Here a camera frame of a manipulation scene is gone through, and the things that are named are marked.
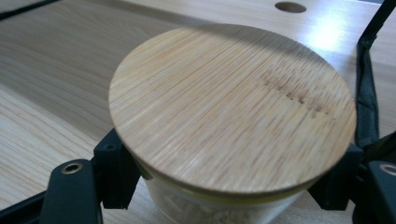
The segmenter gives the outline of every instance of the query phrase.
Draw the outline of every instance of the glass jar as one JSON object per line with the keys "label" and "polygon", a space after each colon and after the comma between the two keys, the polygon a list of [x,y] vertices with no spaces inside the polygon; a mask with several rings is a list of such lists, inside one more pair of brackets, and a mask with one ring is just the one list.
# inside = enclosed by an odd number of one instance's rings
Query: glass jar
{"label": "glass jar", "polygon": [[145,178],[163,224],[264,224],[273,220],[302,190],[259,199],[229,199],[173,185],[158,177]]}

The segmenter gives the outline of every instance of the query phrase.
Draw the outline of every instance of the table surface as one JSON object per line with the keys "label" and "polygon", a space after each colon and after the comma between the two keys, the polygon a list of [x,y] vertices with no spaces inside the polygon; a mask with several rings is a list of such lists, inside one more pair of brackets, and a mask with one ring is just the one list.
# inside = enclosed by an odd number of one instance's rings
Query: table surface
{"label": "table surface", "polygon": [[0,13],[15,10],[21,7],[27,7],[40,0],[2,0],[0,3]]}
{"label": "table surface", "polygon": [[[356,42],[378,5],[298,0],[301,14],[276,1],[63,0],[0,22],[0,209],[44,190],[59,164],[92,157],[113,124],[107,95],[121,60],[178,27],[213,22],[255,26],[297,40],[325,58],[354,92]],[[381,136],[396,127],[396,13],[372,47]],[[304,194],[273,223],[351,223]],[[144,182],[128,210],[104,210],[105,223],[159,223]]]}

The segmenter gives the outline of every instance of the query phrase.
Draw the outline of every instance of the wooden lid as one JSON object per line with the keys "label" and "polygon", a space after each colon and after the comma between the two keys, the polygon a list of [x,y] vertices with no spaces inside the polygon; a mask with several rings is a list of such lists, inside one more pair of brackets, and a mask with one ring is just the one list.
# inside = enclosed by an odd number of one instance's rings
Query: wooden lid
{"label": "wooden lid", "polygon": [[230,24],[151,38],[120,64],[110,112],[131,153],[183,188],[268,195],[323,175],[355,130],[354,100],[320,56]]}

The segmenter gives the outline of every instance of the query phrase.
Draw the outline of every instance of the screw hole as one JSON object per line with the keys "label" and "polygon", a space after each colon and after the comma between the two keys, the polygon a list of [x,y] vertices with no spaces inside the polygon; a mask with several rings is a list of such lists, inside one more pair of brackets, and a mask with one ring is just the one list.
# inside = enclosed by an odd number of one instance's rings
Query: screw hole
{"label": "screw hole", "polygon": [[389,175],[396,175],[396,166],[381,164],[379,167],[381,168],[382,171],[388,173]]}
{"label": "screw hole", "polygon": [[62,169],[62,173],[64,175],[71,175],[81,170],[81,168],[82,164],[79,162],[70,163]]}
{"label": "screw hole", "polygon": [[298,3],[293,2],[278,2],[275,7],[281,11],[290,13],[303,13],[306,11],[306,7]]}

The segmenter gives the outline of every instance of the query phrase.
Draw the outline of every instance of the wood grain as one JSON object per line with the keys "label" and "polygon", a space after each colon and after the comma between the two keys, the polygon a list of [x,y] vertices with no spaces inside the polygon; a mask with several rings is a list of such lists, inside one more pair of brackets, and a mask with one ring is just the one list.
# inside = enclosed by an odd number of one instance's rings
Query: wood grain
{"label": "wood grain", "polygon": [[[325,58],[353,92],[354,46],[377,5],[307,0],[301,3],[315,4],[306,13],[290,15],[271,1],[211,2],[217,7],[207,1],[67,0],[0,22],[0,209],[44,190],[58,164],[92,156],[113,125],[107,91],[121,60],[145,40],[181,26],[225,21],[285,35]],[[244,13],[235,14],[241,7]],[[396,127],[395,25],[393,12],[372,47],[381,135]],[[331,45],[324,43],[327,36]],[[351,208],[323,211],[306,193],[273,223],[351,223]],[[142,181],[127,211],[104,210],[104,217],[105,223],[160,223]]]}
{"label": "wood grain", "polygon": [[148,168],[214,194],[294,189],[344,155],[356,126],[344,80],[284,36],[228,24],[134,49],[110,85],[120,137]]}
{"label": "wood grain", "polygon": [[26,7],[41,0],[2,0],[0,4],[0,13]]}

